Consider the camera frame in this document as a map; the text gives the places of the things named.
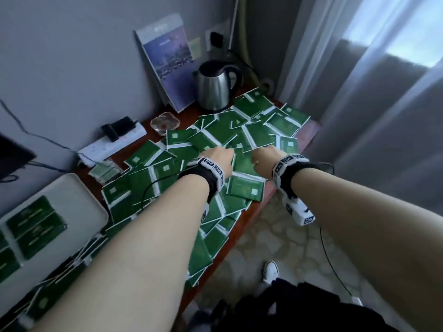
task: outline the person's right arm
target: person's right arm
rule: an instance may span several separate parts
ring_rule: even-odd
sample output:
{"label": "person's right arm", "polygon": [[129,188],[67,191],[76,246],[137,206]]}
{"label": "person's right arm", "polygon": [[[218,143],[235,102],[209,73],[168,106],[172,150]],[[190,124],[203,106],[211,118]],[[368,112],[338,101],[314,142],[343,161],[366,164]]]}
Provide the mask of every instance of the person's right arm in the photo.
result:
{"label": "person's right arm", "polygon": [[[285,156],[254,151],[254,169],[271,179]],[[443,218],[317,169],[291,180],[294,193],[376,290],[420,331],[443,328]]]}

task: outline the curtain fold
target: curtain fold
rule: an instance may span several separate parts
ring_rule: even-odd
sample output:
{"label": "curtain fold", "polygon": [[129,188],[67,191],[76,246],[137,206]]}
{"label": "curtain fold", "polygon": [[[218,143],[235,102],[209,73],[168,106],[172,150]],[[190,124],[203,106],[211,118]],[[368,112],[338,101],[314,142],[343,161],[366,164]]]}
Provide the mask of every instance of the curtain fold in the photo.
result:
{"label": "curtain fold", "polygon": [[302,11],[276,94],[323,124],[304,155],[443,215],[443,0],[303,0]]}

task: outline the stainless steel kettle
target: stainless steel kettle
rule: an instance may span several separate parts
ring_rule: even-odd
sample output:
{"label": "stainless steel kettle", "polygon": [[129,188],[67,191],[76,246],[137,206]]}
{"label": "stainless steel kettle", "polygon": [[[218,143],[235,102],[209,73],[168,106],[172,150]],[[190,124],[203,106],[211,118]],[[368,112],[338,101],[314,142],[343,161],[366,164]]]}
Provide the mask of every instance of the stainless steel kettle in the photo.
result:
{"label": "stainless steel kettle", "polygon": [[[230,72],[236,74],[233,85]],[[222,111],[228,107],[230,98],[235,95],[242,81],[243,75],[237,66],[227,61],[206,61],[200,65],[197,74],[198,103],[212,113]]]}

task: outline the tile floor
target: tile floor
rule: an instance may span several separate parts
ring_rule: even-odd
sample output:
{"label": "tile floor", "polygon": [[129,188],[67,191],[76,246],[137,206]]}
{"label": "tile floor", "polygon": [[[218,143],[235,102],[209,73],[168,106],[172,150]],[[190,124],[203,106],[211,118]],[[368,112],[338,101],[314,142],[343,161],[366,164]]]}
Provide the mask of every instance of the tile floor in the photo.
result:
{"label": "tile floor", "polygon": [[[274,195],[197,295],[200,308],[212,308],[222,297],[235,304],[242,296],[253,293],[261,280],[263,262],[267,260],[277,262],[281,278],[291,283],[309,282],[336,293],[344,302],[350,302],[349,295],[326,260],[317,224],[296,226],[281,207],[280,198],[278,193]],[[414,331],[362,277],[325,232],[323,239],[332,265],[351,293],[399,331]]]}

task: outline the wooden table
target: wooden table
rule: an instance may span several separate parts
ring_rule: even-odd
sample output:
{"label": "wooden table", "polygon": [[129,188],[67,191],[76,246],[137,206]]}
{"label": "wooden table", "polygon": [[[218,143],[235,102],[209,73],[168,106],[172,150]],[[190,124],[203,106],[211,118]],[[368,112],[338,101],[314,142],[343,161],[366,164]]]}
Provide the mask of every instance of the wooden table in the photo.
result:
{"label": "wooden table", "polygon": [[[239,91],[237,95],[241,95],[242,93],[246,92],[245,89],[242,89]],[[274,104],[277,107],[281,107],[283,104],[281,104],[279,101],[274,100]],[[198,117],[203,114],[207,114],[207,111],[203,111],[197,103],[192,104],[188,108],[186,108],[181,113],[176,113],[173,111],[169,106],[165,108],[164,111],[169,111],[172,114],[174,114],[179,120],[180,120],[180,127],[178,129],[185,129],[189,127],[191,124],[193,124],[195,121],[197,121]],[[111,156],[112,160],[116,162],[120,167],[125,168],[127,167],[124,161],[128,159],[133,153],[136,152],[148,139],[152,140],[153,142],[160,141],[163,137],[158,135],[150,125],[151,120],[147,120],[142,122],[142,125],[145,127],[147,134],[142,137],[141,139],[135,141],[134,143],[126,146],[124,149],[120,150],[119,152],[115,153]],[[297,141],[299,145],[299,150],[302,152],[306,146],[309,144],[309,142],[313,139],[315,134],[318,132],[318,130],[321,128],[321,125],[318,122],[315,122],[313,120],[309,120],[297,133]],[[91,193],[96,197],[98,201],[100,201],[105,208],[105,202],[103,200],[103,196],[101,193],[102,186],[96,182],[94,178],[92,178],[90,175],[88,175],[90,171],[90,168],[87,167],[80,167],[78,168],[75,173],[80,177],[82,182],[86,185],[86,187],[91,191]],[[220,263],[224,260],[224,258],[228,255],[229,251],[235,246],[237,243],[237,240],[241,237],[243,232],[245,231],[246,226],[251,223],[255,218],[258,217],[260,212],[263,210],[263,207],[269,202],[271,197],[276,192],[276,188],[274,184],[271,181],[267,181],[264,187],[264,198],[261,203],[259,202],[252,202],[251,206],[247,211],[244,211],[241,213],[240,218],[236,222],[234,228],[231,230],[229,234],[228,241],[224,244],[220,252],[217,254],[216,258],[214,259],[212,265],[208,267],[208,269],[205,271],[203,276],[198,282],[198,285],[192,289],[188,289],[183,293],[182,302],[180,304],[180,312],[182,312],[188,304],[192,301],[194,296],[200,291],[202,286],[206,283],[206,281],[209,279],[209,277],[213,274],[213,272],[217,269],[217,267],[220,265]]]}

